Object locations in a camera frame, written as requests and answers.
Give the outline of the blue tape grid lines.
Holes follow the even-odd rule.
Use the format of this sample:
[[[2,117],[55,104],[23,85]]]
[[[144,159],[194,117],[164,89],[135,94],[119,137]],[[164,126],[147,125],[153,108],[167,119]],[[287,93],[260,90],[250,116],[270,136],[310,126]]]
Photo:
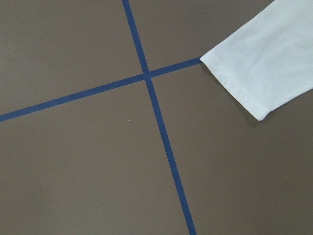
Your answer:
[[[185,223],[187,225],[187,229],[190,235],[195,235],[196,228],[194,225],[194,221],[189,209],[189,205],[187,202],[187,198],[185,195],[183,183],[181,181],[181,177],[179,175],[179,170],[177,167],[177,163],[175,160],[175,156],[171,147],[171,143],[169,140],[169,136],[166,130],[166,126],[164,123],[164,119],[162,116],[162,112],[159,106],[159,102],[157,99],[157,94],[153,85],[153,78],[158,77],[163,74],[171,73],[174,71],[178,71],[184,68],[188,68],[200,63],[199,57],[185,60],[176,64],[172,64],[169,66],[162,67],[156,70],[149,70],[147,60],[145,57],[144,49],[142,47],[142,43],[140,41],[140,35],[136,27],[135,19],[132,13],[132,8],[130,2],[128,0],[122,1],[125,15],[127,17],[128,26],[132,35],[133,43],[136,49],[137,57],[141,66],[142,73],[138,75],[134,75],[131,77],[124,78],[122,80],[114,81],[108,84],[104,84],[98,87],[90,88],[84,91],[80,91],[77,93],[65,95],[63,97],[59,97],[56,99],[52,99],[43,103],[39,103],[36,105],[32,105],[26,108],[22,108],[19,110],[15,110],[6,114],[2,114],[0,116],[0,121],[4,122],[7,120],[15,119],[18,117],[22,117],[31,113],[35,113],[41,110],[49,109],[55,106],[59,106],[65,103],[73,102],[75,100],[79,100],[88,96],[100,94],[109,90],[117,89],[123,86],[128,86],[130,84],[134,84],[140,81],[144,81],[147,87],[147,91],[149,94],[150,102],[154,111],[154,115],[156,118],[156,122],[158,125],[158,130],[162,139],[163,147],[166,153],[167,161],[172,173],[173,181],[175,183],[176,191],[179,197],[180,206],[184,215]]]

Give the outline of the white long-sleeve printed shirt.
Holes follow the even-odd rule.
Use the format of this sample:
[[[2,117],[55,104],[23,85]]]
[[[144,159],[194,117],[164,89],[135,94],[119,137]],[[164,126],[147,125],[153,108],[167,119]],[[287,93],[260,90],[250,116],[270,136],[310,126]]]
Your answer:
[[[257,120],[313,87],[313,3],[275,0],[200,58]]]

